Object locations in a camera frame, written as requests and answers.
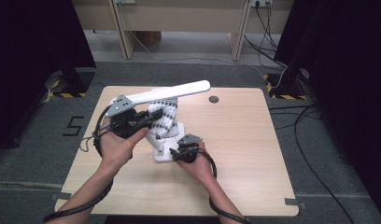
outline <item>power outlet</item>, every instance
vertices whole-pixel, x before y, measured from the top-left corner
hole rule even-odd
[[[273,3],[273,0],[252,0],[251,6],[254,7],[257,1],[260,1],[260,7],[267,7],[267,4],[270,4],[270,6],[272,6]]]

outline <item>metal bracket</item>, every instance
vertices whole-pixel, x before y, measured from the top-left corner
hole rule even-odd
[[[106,117],[112,118],[113,116],[118,115],[133,107],[133,102],[121,94],[112,102],[112,106],[108,109],[108,111],[106,111]]]
[[[198,143],[202,140],[203,140],[203,138],[196,136],[196,135],[193,135],[191,133],[188,133],[185,136],[183,136],[181,139],[178,140],[178,144],[179,145],[189,145],[189,144],[193,144],[193,143]]]

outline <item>gray floor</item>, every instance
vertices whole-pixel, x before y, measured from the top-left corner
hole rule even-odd
[[[0,223],[38,223],[50,213],[55,204],[51,196],[60,191],[77,152],[74,146],[79,135],[64,137],[68,121],[79,116],[74,125],[86,127],[93,106],[105,85],[160,85],[173,83],[172,76],[181,81],[199,77],[211,78],[213,86],[257,87],[265,91],[261,75],[249,65],[261,65],[258,54],[244,43],[240,61],[233,63],[225,34],[162,33],[162,41],[147,52],[140,45],[131,60],[126,61],[120,51],[116,32],[85,31],[97,61],[97,72],[87,97],[70,101],[51,98],[30,120],[23,135],[21,147],[0,151]],[[248,35],[260,44],[261,35]],[[274,36],[278,43],[279,35]],[[264,65],[275,66],[261,57]],[[272,70],[258,67],[262,74]],[[127,77],[118,82],[117,77]],[[291,105],[309,105],[313,101],[285,101],[271,99],[265,91],[270,108]],[[289,177],[301,207],[296,217],[252,217],[252,223],[349,223],[331,195],[310,172],[294,139],[293,127],[278,129],[296,120],[302,109],[272,111],[272,120],[282,148]],[[318,112],[310,114],[318,118]],[[299,141],[304,154],[318,176],[334,192],[355,223],[381,223],[381,216],[353,168],[336,149],[332,136],[320,119],[304,118],[298,126]],[[92,216],[90,223],[104,223],[106,217]]]

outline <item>black cable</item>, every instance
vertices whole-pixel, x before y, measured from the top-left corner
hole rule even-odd
[[[277,49],[277,44],[273,40],[273,38],[271,36],[271,32],[270,32],[270,20],[272,19],[272,5],[270,4],[270,2],[266,3],[266,9],[267,9],[267,30],[268,30],[268,35],[269,35],[270,40],[271,40],[270,43],[272,44],[273,49],[274,48]]]
[[[213,176],[215,179],[217,179],[217,166],[216,164],[214,163],[214,160],[211,158],[210,155],[208,155],[205,150],[201,149],[201,148],[198,148],[196,150],[193,150],[194,152],[197,152],[197,153],[200,153],[202,154],[203,156],[205,156],[207,158],[207,160],[210,162],[211,164],[211,167],[212,167],[212,171],[213,171]],[[216,207],[213,203],[213,201],[211,200],[211,198],[208,198],[208,201],[210,203],[210,207],[211,209],[213,209],[216,213],[220,214],[220,215],[223,215],[225,217],[228,217],[230,219],[233,219],[239,223],[243,223],[243,224],[252,224],[251,222],[249,222],[248,220],[246,220],[245,218],[242,218],[242,217],[238,217],[234,214],[231,214],[231,213],[228,213],[228,212],[225,212],[221,209],[219,209],[218,207]]]
[[[275,44],[275,41],[272,39],[272,36],[270,35],[270,30],[269,30],[270,27],[265,26],[265,24],[263,22],[263,19],[262,19],[261,15],[260,15],[260,12],[258,11],[258,7],[256,7],[256,10],[257,10],[258,17],[260,18],[263,30],[265,31],[265,33],[263,35],[263,38],[266,38],[266,40],[271,44],[273,49],[275,49],[275,47],[277,47],[277,45]],[[270,12],[269,12],[269,8],[268,8],[268,25],[270,26]]]
[[[305,108],[305,107],[310,107],[313,106],[314,104],[311,105],[290,105],[290,106],[280,106],[280,107],[272,107],[269,108],[269,110],[277,110],[277,109],[290,109],[290,108]]]
[[[309,114],[312,114],[312,113],[316,113],[318,111],[311,111],[309,113],[307,113],[306,115],[304,115],[303,117],[304,118],[310,118],[310,119],[322,119],[322,118],[316,118],[316,117],[313,117],[313,116],[309,116]],[[292,112],[279,112],[279,113],[271,113],[270,115],[301,115],[300,113],[292,113]]]
[[[319,118],[314,118],[314,117],[308,116],[309,114],[314,113],[314,112],[316,112],[316,111],[311,111],[311,112],[307,113],[306,115],[304,115],[302,117],[302,119],[306,118],[306,117],[311,118],[311,119],[319,119]],[[292,124],[289,124],[289,125],[286,125],[283,127],[275,128],[275,130],[285,129],[285,128],[291,127],[293,125],[295,125],[295,123],[292,123]]]
[[[88,152],[89,151],[89,141],[92,140],[93,136],[89,136],[89,137],[85,137],[85,138],[82,138],[82,141],[80,141],[80,144],[86,140],[86,148],[83,148],[82,145],[79,146],[79,149],[81,151],[84,151],[84,152]]]
[[[43,218],[43,222],[46,223],[46,222],[49,222],[49,221],[53,220],[54,218],[58,218],[58,217],[68,217],[68,216],[74,215],[76,213],[83,212],[83,211],[95,206],[96,204],[101,202],[105,198],[105,196],[109,193],[109,191],[112,188],[113,182],[114,181],[111,180],[111,182],[109,182],[108,186],[106,186],[106,188],[104,189],[103,193],[100,194],[97,198],[93,199],[91,202],[85,203],[81,206],[71,208],[71,209],[68,209],[65,211],[56,212],[56,213],[52,213],[50,215],[47,215]]]
[[[339,200],[336,198],[336,196],[333,194],[333,192],[328,188],[328,186],[319,178],[318,174],[316,173],[316,171],[313,169],[313,167],[310,165],[309,161],[307,160],[306,156],[304,155],[304,152],[303,152],[303,149],[301,147],[301,144],[299,143],[299,139],[298,139],[298,135],[297,135],[297,124],[299,122],[299,119],[302,117],[302,115],[306,112],[306,110],[308,110],[310,107],[312,107],[312,105],[308,106],[307,108],[305,108],[301,115],[295,120],[295,124],[294,124],[294,134],[295,134],[295,140],[296,140],[296,145],[298,146],[298,149],[299,151],[301,152],[302,154],[302,157],[304,159],[304,161],[306,162],[306,165],[309,167],[310,171],[313,173],[313,175],[316,177],[316,179],[319,181],[319,183],[321,183],[321,185],[330,193],[330,195],[333,197],[333,199],[338,203],[338,205],[341,207],[342,211],[345,213],[345,215],[347,216],[348,220],[350,221],[350,223],[354,223],[353,219],[351,218],[350,214],[348,214],[348,212],[345,210],[345,208],[343,207],[343,205],[339,202]]]
[[[248,42],[248,44],[249,44],[254,50],[256,50],[256,51],[259,53],[259,54],[258,54],[258,58],[259,58],[260,64],[261,64],[263,67],[270,68],[270,69],[275,69],[275,70],[280,70],[280,71],[283,70],[283,69],[279,69],[279,68],[273,68],[273,67],[265,66],[265,65],[261,62],[260,53],[261,53],[263,56],[265,56],[266,58],[270,59],[272,62],[274,62],[274,63],[280,65],[280,67],[283,67],[283,68],[286,67],[283,63],[276,61],[274,58],[270,57],[270,55],[268,55],[267,53],[263,52],[262,50],[263,50],[264,48],[262,48],[262,47],[260,47],[260,46],[257,46],[257,45],[255,45],[255,44],[253,44],[253,43],[251,43],[251,41],[249,41],[248,38],[247,38],[245,35],[244,35],[244,38],[246,39],[246,41]]]
[[[108,133],[108,132],[111,132],[111,130],[109,131],[106,131],[104,133],[101,133],[101,134],[98,134],[99,132],[99,128],[100,128],[100,123],[101,121],[103,120],[103,117],[104,117],[104,114],[106,113],[106,111],[110,108],[110,106],[108,106],[104,111],[103,113],[101,113],[101,116],[100,118],[98,119],[97,121],[97,125],[95,127],[95,130],[94,132],[92,133],[92,137],[94,137],[94,144],[95,144],[95,147],[98,151],[98,153],[100,154],[100,156],[102,157],[102,152],[101,152],[101,148],[100,148],[100,137],[105,134],[105,133]],[[109,191],[111,190],[112,188],[112,185],[113,185],[113,180],[111,180],[111,182],[109,182],[108,186],[106,186],[106,188],[104,189],[104,191],[98,196],[96,197],[95,199],[91,200],[90,202],[88,203],[85,203],[81,206],[78,206],[78,207],[75,207],[75,208],[71,208],[71,209],[68,209],[68,210],[65,210],[65,211],[61,211],[61,212],[55,212],[55,213],[52,213],[50,215],[47,215],[43,218],[43,223],[46,223],[48,221],[51,221],[53,220],[54,218],[58,218],[58,217],[67,217],[67,216],[71,216],[71,215],[74,215],[76,213],[79,213],[79,212],[82,212],[82,211],[85,211],[93,206],[95,206],[96,204],[98,204],[99,202],[101,202],[105,196],[109,193]]]

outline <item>human hand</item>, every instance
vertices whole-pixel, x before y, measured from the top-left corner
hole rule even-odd
[[[205,153],[208,154],[205,149],[205,142],[201,141],[198,145],[200,149],[204,150]],[[200,153],[197,154],[196,160],[193,163],[186,163],[184,161],[177,161],[176,163],[204,185],[207,181],[214,179],[210,162]]]
[[[110,119],[104,118],[103,124],[110,122]],[[148,128],[143,128],[127,139],[121,138],[105,128],[100,131],[101,152],[103,155],[102,165],[112,168],[118,172],[133,156],[135,145],[143,139],[149,132]]]

